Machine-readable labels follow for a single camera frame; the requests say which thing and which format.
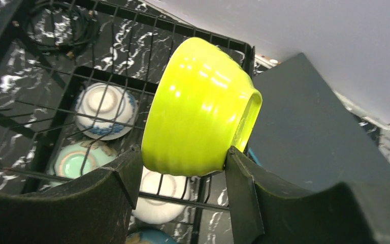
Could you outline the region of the black wire dish rack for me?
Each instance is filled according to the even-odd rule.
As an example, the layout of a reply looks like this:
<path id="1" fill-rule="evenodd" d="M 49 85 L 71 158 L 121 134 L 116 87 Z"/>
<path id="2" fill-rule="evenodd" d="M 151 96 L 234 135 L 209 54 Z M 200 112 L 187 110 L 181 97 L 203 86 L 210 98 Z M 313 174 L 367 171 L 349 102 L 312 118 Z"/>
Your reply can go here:
<path id="1" fill-rule="evenodd" d="M 252 75 L 254 47 L 129 1 L 0 1 L 0 243 L 231 242 L 224 174 L 142 182 L 173 52 L 198 37 Z"/>

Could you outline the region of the white ribbed ceramic bowl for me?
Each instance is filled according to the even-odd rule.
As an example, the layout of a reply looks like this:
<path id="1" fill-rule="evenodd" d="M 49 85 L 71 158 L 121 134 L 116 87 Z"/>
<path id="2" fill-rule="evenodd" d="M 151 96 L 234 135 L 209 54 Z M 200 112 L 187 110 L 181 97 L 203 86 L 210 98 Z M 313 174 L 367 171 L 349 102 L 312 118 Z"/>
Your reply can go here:
<path id="1" fill-rule="evenodd" d="M 160 225 L 177 218 L 184 210 L 183 204 L 168 201 L 169 198 L 188 200 L 191 185 L 185 176 L 160 174 L 143 168 L 140 192 L 152 197 L 139 197 L 133 215 L 152 225 Z"/>

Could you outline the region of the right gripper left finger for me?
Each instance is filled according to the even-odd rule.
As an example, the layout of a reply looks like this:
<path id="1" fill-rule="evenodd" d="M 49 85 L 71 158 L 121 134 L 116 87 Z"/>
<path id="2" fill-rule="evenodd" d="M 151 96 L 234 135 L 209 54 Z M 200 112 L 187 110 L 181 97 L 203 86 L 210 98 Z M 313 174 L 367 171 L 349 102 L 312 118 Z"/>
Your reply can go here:
<path id="1" fill-rule="evenodd" d="M 142 171 L 141 150 L 132 146 L 45 192 L 0 194 L 0 243 L 125 243 Z"/>

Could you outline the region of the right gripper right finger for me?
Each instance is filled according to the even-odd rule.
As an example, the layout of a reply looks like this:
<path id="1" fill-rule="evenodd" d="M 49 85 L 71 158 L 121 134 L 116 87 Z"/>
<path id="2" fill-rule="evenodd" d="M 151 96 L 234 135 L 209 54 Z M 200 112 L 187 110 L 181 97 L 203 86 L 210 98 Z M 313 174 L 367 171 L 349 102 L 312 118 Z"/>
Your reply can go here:
<path id="1" fill-rule="evenodd" d="M 227 151 L 225 176 L 234 243 L 390 243 L 390 182 L 298 187 Z"/>

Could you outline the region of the lime green square bowl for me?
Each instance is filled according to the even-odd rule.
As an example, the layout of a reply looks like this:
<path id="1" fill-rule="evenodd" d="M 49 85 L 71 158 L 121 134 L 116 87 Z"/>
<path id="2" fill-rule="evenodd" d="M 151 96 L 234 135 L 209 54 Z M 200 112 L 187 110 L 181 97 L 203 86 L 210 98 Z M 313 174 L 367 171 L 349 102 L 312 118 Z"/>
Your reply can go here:
<path id="1" fill-rule="evenodd" d="M 250 76 L 228 54 L 198 37 L 185 40 L 150 107 L 144 166 L 177 176 L 222 171 L 230 147 L 245 149 L 262 102 Z"/>

